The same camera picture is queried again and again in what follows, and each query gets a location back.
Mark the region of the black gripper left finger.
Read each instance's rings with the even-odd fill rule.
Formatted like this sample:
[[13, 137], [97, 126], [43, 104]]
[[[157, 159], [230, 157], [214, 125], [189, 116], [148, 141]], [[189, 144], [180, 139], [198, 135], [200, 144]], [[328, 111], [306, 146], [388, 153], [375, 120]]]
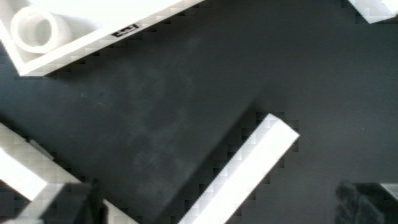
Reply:
[[45, 224], [107, 224], [100, 184], [68, 183], [41, 215]]

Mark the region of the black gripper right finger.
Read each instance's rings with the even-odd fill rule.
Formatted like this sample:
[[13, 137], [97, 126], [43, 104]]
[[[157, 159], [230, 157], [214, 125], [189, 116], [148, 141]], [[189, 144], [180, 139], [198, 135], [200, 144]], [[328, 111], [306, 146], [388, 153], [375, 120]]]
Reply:
[[398, 224], [398, 183], [344, 182], [335, 224]]

